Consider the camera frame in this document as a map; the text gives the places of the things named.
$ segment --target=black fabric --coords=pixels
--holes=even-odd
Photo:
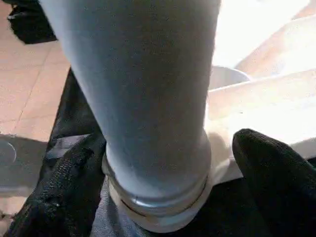
[[[44,236],[44,234],[53,236],[49,235],[50,233],[54,233],[54,236],[89,236],[92,221],[90,233],[92,237],[315,235],[315,230],[310,225],[316,215],[312,212],[315,207],[315,199],[313,199],[315,198],[313,194],[315,172],[313,172],[312,166],[302,161],[301,157],[298,157],[284,144],[278,151],[279,146],[275,146],[274,140],[254,133],[252,142],[252,137],[244,134],[238,133],[235,136],[234,152],[246,178],[213,187],[207,203],[185,228],[168,234],[150,233],[134,224],[117,209],[110,198],[106,180],[103,183],[101,195],[99,195],[103,176],[100,174],[100,167],[97,167],[97,164],[103,154],[106,141],[100,133],[74,74],[70,71],[43,160],[38,188],[17,215],[6,236],[36,237]],[[290,157],[289,162],[285,160],[286,157]],[[77,160],[87,160],[86,164],[89,162],[95,164],[95,166],[88,167],[94,167],[96,174],[83,172],[82,175],[79,175],[80,172],[77,168],[68,172]],[[310,163],[316,165],[316,159],[311,159]],[[62,167],[66,167],[68,174],[73,174],[70,179],[65,179],[66,176],[60,172]],[[85,164],[82,164],[81,168],[91,171]],[[286,174],[287,176],[279,177],[280,170],[291,170],[291,172]],[[283,190],[281,188],[283,186],[289,187],[288,193],[279,192]],[[308,202],[306,204],[299,202],[295,205],[291,201],[293,195],[291,190],[301,191],[294,193],[294,196],[297,196],[296,194],[304,196],[306,194],[304,191],[311,192],[310,196],[305,197],[306,199],[301,199]],[[274,198],[279,200],[278,203],[273,202]],[[63,205],[63,209],[60,210],[57,203],[69,204],[69,207]],[[35,208],[36,204],[40,204],[39,210]],[[299,211],[300,206],[304,210],[308,206],[310,207],[310,210],[306,210],[306,216]],[[299,213],[299,217],[303,219],[293,222],[292,217],[298,216],[296,213]],[[303,220],[308,222],[304,225],[307,228],[305,230],[300,228]],[[284,229],[287,225],[291,225],[288,230]],[[290,229],[302,232],[290,233]]]
[[[274,236],[316,235],[316,169],[288,145],[250,129],[234,157]]]
[[[8,15],[13,33],[25,44],[57,40],[37,0],[3,0],[13,10]]]

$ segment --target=pvc pipe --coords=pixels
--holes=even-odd
[[[103,168],[117,197],[135,214],[179,217],[210,171],[203,119],[218,1],[41,4],[107,140]],[[169,232],[180,219],[138,224]]]

